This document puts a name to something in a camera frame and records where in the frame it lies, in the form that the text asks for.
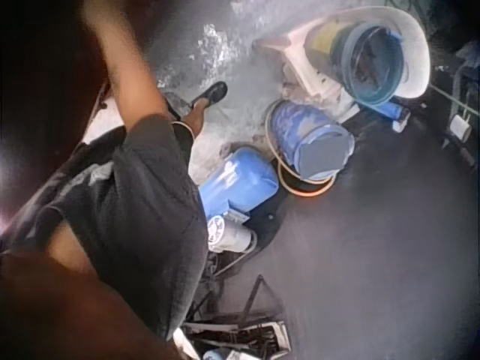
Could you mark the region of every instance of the hose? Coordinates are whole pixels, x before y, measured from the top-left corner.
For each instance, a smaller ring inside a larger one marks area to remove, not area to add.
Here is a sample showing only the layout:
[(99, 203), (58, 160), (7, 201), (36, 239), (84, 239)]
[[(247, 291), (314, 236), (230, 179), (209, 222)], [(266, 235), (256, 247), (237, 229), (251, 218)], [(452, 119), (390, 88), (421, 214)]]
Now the hose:
[[(293, 171), (290, 166), (288, 166), (285, 162), (284, 162), (284, 159), (282, 159), (282, 157), (277, 153), (277, 150), (276, 148), (274, 147), (273, 145), (273, 142), (272, 142), (272, 139), (270, 138), (270, 129), (269, 129), (269, 125), (270, 125), (270, 121), (272, 119), (272, 113), (273, 111), (277, 108), (278, 105), (280, 105), (281, 103), (283, 103), (285, 100), (283, 99), (279, 99), (279, 100), (276, 100), (274, 101), (272, 104), (270, 104), (270, 106), (268, 107), (268, 109), (266, 110), (265, 112), (265, 138), (266, 138), (266, 141), (267, 141), (267, 144), (268, 144), (268, 147), (270, 148), (271, 152), (273, 153), (273, 155), (277, 158), (277, 161), (278, 161), (278, 165), (277, 165), (277, 175), (278, 175), (278, 179), (280, 180), (280, 183), (282, 184), (282, 186), (287, 190), (289, 191), (290, 193), (296, 195), (296, 196), (299, 196), (299, 197), (317, 197), (319, 196), (320, 194), (323, 194), (325, 193), (327, 190), (329, 190), (332, 185), (334, 184), (335, 182), (335, 179), (336, 179), (336, 175), (333, 175), (329, 178), (326, 178), (326, 179), (323, 179), (323, 180), (310, 180), (309, 178), (302, 178), (298, 173), (296, 173), (295, 171)], [(286, 182), (285, 182), (285, 179), (284, 179), (284, 176), (282, 174), (282, 167), (293, 177), (297, 178), (298, 180), (302, 181), (302, 182), (306, 182), (308, 184), (311, 184), (311, 185), (324, 185), (324, 187), (322, 187), (321, 189), (319, 190), (316, 190), (316, 191), (313, 191), (313, 192), (309, 192), (309, 191), (300, 191), (300, 190), (296, 190), (296, 189), (293, 189), (292, 187), (290, 187)]]

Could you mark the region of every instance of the person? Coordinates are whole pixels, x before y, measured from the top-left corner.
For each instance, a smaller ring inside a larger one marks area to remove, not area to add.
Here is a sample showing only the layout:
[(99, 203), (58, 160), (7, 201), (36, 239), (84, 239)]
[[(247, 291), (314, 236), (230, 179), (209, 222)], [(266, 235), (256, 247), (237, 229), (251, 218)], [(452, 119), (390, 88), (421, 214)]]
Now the person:
[(136, 346), (155, 348), (181, 325), (206, 261), (206, 219), (188, 162), (205, 109), (227, 85), (217, 82), (173, 121), (121, 3), (85, 0), (82, 18), (100, 44), (124, 127), (80, 146), (0, 237), (4, 327), (31, 329), (19, 334), (44, 355), (89, 359), (103, 338), (80, 351), (89, 326), (105, 328), (106, 343), (115, 326), (136, 332), (133, 339), (151, 332), (154, 341)]

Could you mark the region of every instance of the black sandal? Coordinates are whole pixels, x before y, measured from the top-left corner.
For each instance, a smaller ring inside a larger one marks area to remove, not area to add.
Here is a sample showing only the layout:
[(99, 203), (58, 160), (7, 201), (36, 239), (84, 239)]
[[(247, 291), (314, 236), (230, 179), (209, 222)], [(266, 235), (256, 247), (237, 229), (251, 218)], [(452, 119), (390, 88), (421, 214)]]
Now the black sandal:
[(195, 99), (190, 103), (190, 107), (193, 109), (195, 103), (200, 99), (207, 99), (208, 105), (205, 107), (210, 107), (211, 105), (216, 104), (218, 101), (225, 98), (228, 92), (228, 86), (224, 81), (218, 81), (209, 88), (207, 88), (202, 94), (195, 97)]

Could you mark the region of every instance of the concrete floor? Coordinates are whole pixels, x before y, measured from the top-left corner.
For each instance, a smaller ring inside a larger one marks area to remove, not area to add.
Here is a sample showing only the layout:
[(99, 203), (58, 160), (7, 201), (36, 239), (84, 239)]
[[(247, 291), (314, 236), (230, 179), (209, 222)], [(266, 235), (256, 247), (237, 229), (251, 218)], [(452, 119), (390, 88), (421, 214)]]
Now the concrete floor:
[(158, 87), (186, 100), (218, 80), (229, 93), (207, 112), (193, 147), (190, 174), (200, 184), (228, 154), (230, 143), (266, 150), (261, 115), (280, 97), (280, 66), (252, 52), (257, 38), (280, 35), (332, 11), (383, 0), (203, 0), (173, 6), (146, 47)]
[[(214, 81), (229, 85), (193, 147), (193, 179), (230, 143), (265, 149), (261, 116), (281, 76), (252, 41), (382, 3), (202, 0), (162, 13), (168, 21), (146, 47), (158, 87), (190, 100)], [(228, 280), (221, 310), (240, 311), (263, 274), (284, 301), (292, 359), (460, 359), (479, 324), (478, 188), (417, 121), (402, 136), (378, 117), (348, 126), (357, 141), (349, 167), (325, 196), (283, 204), (277, 237)]]

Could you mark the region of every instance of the bucket lid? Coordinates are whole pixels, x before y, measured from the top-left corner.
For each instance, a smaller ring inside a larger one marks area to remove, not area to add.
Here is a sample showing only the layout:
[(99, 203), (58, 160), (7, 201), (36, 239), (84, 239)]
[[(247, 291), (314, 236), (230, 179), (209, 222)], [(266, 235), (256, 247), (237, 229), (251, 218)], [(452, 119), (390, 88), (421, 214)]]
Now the bucket lid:
[(318, 127), (297, 145), (294, 166), (303, 179), (323, 180), (342, 170), (353, 153), (355, 140), (337, 124)]

